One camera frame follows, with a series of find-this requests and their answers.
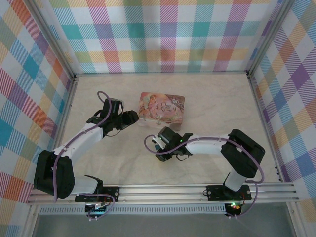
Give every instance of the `white marble floor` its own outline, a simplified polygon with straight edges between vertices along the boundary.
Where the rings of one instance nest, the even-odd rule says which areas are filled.
[[[82,77],[70,111],[63,142],[76,134],[103,104],[102,90],[125,102],[126,110],[137,110],[140,94],[161,92],[183,95],[185,114],[179,133],[228,134],[238,128],[261,144],[266,155],[261,163],[265,182],[278,177],[246,75],[134,74]],[[231,170],[223,156],[194,155],[179,162],[160,162],[143,144],[159,129],[135,124],[115,137],[105,137],[75,165],[76,175],[93,175],[105,184],[222,183]]]

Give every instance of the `plaid wall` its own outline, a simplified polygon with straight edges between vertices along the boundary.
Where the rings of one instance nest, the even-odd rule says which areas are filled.
[[[316,0],[296,0],[252,79],[286,181],[316,233]]]
[[[21,231],[70,82],[22,0],[0,0],[0,237]]]
[[[244,71],[283,0],[36,0],[76,73]]]

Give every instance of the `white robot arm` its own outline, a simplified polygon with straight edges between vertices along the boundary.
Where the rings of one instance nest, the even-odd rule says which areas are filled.
[[[113,129],[121,131],[139,119],[135,111],[123,113],[121,100],[111,98],[110,102],[108,99],[105,100],[103,109],[88,119],[83,129],[70,141],[53,151],[40,153],[34,177],[36,189],[51,195],[55,194],[60,199],[65,199],[70,194],[94,194],[98,193],[98,188],[102,189],[103,182],[98,178],[87,175],[75,177],[73,166],[87,150],[101,141],[110,131]],[[57,194],[54,192],[54,169]]]
[[[152,137],[152,141],[157,149],[153,153],[163,162],[173,155],[223,155],[233,167],[223,185],[232,192],[238,192],[247,178],[255,176],[265,154],[263,147],[237,129],[225,136],[212,137],[192,133],[180,136],[165,127],[157,136]]]

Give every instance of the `pink tin box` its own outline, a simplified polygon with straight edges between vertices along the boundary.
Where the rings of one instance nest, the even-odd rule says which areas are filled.
[[[184,97],[143,92],[139,100],[140,126],[180,130],[184,112]]]

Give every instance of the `aluminum rail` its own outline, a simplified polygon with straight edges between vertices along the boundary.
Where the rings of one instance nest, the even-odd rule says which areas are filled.
[[[232,201],[208,201],[203,195],[207,185],[221,184],[180,184],[180,185],[122,185],[119,186],[119,199],[116,204],[201,204],[230,203]],[[255,196],[255,186],[250,184],[252,197]],[[257,203],[297,202],[298,195],[293,183],[263,183],[258,185]],[[53,204],[53,196],[34,189],[30,195],[29,205]],[[75,195],[59,199],[56,205],[84,204],[75,202]]]

